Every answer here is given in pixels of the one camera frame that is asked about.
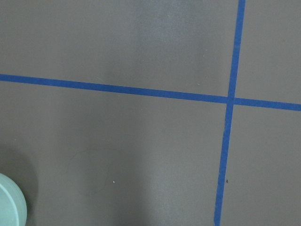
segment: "blue line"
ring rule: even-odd
[[[225,176],[226,176],[226,168],[227,168],[227,160],[228,160],[228,150],[229,150],[229,142],[230,142],[230,134],[231,134],[231,124],[232,124],[233,106],[234,106],[236,81],[237,81],[237,73],[238,73],[240,43],[241,43],[243,22],[244,22],[245,4],[246,4],[245,0],[239,0],[238,2],[238,12],[237,12],[237,19],[236,19],[233,55],[232,55],[229,90],[228,90],[228,101],[227,101],[226,116],[225,116],[225,129],[222,138],[222,152],[221,152],[220,168],[219,168],[219,176],[218,176],[216,200],[215,200],[215,211],[214,211],[215,226],[220,226],[221,216],[222,216],[222,200],[224,194]]]
[[[27,84],[45,85],[45,86],[56,86],[56,87],[65,87],[65,88],[74,88],[74,89],[88,89],[88,90],[113,92],[113,93],[126,93],[126,94],[135,94],[135,95],[151,96],[151,97],[166,97],[166,98],[182,99],[182,100],[205,101],[205,102],[222,103],[222,104],[227,103],[227,97],[222,97],[222,96],[184,93],[184,92],[157,90],[157,89],[143,89],[143,88],[134,88],[134,87],[126,87],[126,86],[113,86],[113,85],[95,84],[95,83],[87,83],[87,82],[80,82],[80,81],[65,81],[65,80],[56,80],[56,79],[34,78],[34,77],[26,77],[26,76],[8,75],[8,74],[0,74],[0,81],[9,81],[9,82],[18,82],[18,83],[27,83]]]
[[[292,104],[284,102],[266,101],[266,100],[252,100],[244,98],[235,98],[235,105],[253,106],[253,107],[267,107],[291,111],[301,111],[301,104]]]

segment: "concrete floor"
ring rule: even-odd
[[[26,226],[301,225],[301,2],[246,2],[228,121],[238,2],[3,1],[0,173]]]

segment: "mint green plate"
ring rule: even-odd
[[[0,226],[25,226],[27,207],[18,185],[0,173]]]

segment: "vertical blue line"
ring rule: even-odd
[[[237,80],[237,73],[238,73],[240,43],[241,43],[241,36],[242,36],[243,22],[244,22],[245,4],[246,4],[246,0],[239,0],[238,2],[238,12],[237,12],[237,19],[236,19],[234,46],[233,46],[233,54],[232,54],[229,90],[228,90],[228,100],[227,100],[227,108],[226,108],[226,116],[225,116],[225,129],[222,138],[222,153],[221,153],[216,200],[215,200],[215,212],[214,212],[215,226],[220,226],[221,216],[222,216],[222,200],[223,200],[225,176],[226,176],[226,168],[227,168],[227,159],[228,159],[228,150],[229,150],[229,142],[230,142],[236,80]]]

